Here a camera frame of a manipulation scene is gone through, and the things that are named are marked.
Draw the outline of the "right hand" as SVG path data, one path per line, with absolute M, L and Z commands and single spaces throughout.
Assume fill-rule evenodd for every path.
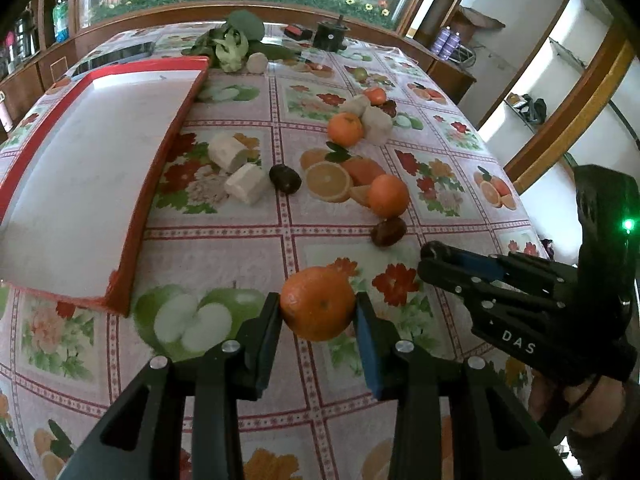
M 533 371 L 532 391 L 528 399 L 528 412 L 535 422 L 539 422 L 548 411 L 555 391 L 553 382 Z M 561 419 L 562 436 L 573 431 L 584 437 L 603 434 L 611 429 L 626 408 L 626 386 L 618 380 L 602 377 L 596 386 L 584 382 L 579 386 L 563 390 L 564 401 L 570 404 L 572 412 Z

